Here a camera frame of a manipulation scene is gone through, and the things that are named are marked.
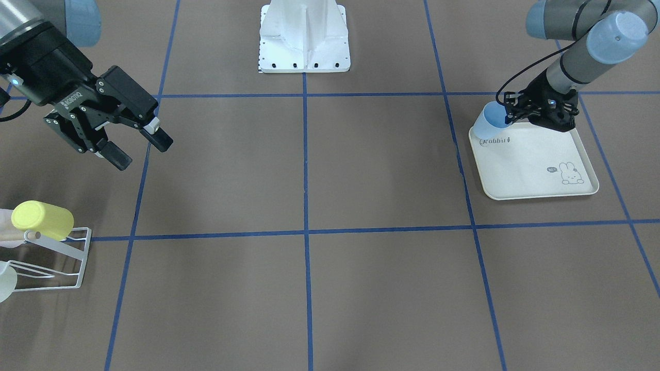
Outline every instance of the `blue cup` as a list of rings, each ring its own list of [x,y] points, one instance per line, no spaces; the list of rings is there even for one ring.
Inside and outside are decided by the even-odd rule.
[[[489,102],[484,106],[484,109],[481,110],[481,114],[479,114],[475,125],[472,127],[472,132],[479,139],[493,139],[497,134],[502,132],[502,130],[509,127],[509,125],[505,123],[505,120],[506,108],[495,101]]]

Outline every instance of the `white tray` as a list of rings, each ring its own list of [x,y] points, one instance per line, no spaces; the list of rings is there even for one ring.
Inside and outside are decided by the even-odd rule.
[[[515,123],[483,141],[470,129],[484,192],[495,200],[593,195],[600,184],[578,131]]]

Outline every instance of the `black cable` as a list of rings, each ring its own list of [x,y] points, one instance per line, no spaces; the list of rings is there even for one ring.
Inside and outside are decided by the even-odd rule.
[[[501,87],[501,88],[497,91],[497,93],[495,94],[495,100],[497,101],[497,103],[499,103],[499,104],[502,105],[502,106],[506,106],[506,104],[504,104],[504,102],[502,102],[502,101],[500,100],[500,94],[502,93],[502,91],[504,90],[504,88],[506,88],[506,86],[509,85],[509,83],[512,82],[516,77],[518,77],[518,76],[524,74],[525,72],[527,72],[528,70],[530,70],[532,67],[538,65],[539,63],[545,61],[546,59],[550,59],[550,58],[554,57],[555,55],[557,55],[557,54],[559,54],[559,53],[563,53],[563,52],[565,52],[566,50],[568,50],[568,49],[569,49],[570,47],[572,47],[573,45],[575,45],[575,43],[570,44],[569,46],[565,47],[564,49],[558,50],[558,51],[556,51],[556,52],[554,52],[554,53],[552,53],[552,54],[550,54],[550,55],[547,55],[547,56],[545,56],[545,57],[539,59],[538,61],[536,61],[536,62],[534,62],[534,63],[528,65],[527,67],[525,67],[522,71],[516,73],[512,78],[508,79],[508,80],[506,81],[506,83],[504,83],[504,85],[502,85],[502,87]]]
[[[28,110],[28,108],[30,107],[31,104],[32,104],[32,101],[28,99],[27,102],[25,102],[25,104],[23,105],[23,107],[18,110],[18,112],[16,112],[15,114],[11,114],[11,115],[9,115],[5,118],[0,118],[0,122],[11,121],[11,120],[19,117],[20,115],[24,114],[25,111]]]

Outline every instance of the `yellow cup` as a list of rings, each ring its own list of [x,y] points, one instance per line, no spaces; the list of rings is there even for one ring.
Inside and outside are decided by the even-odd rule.
[[[64,240],[73,229],[67,209],[39,201],[25,201],[11,213],[11,223],[20,230],[34,230],[54,240]]]

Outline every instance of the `bunny face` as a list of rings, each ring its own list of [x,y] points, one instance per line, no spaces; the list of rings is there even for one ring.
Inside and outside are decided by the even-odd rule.
[[[559,170],[562,171],[562,183],[563,184],[582,184],[584,180],[582,175],[578,172],[578,169],[573,164],[573,162],[562,162],[559,164]]]

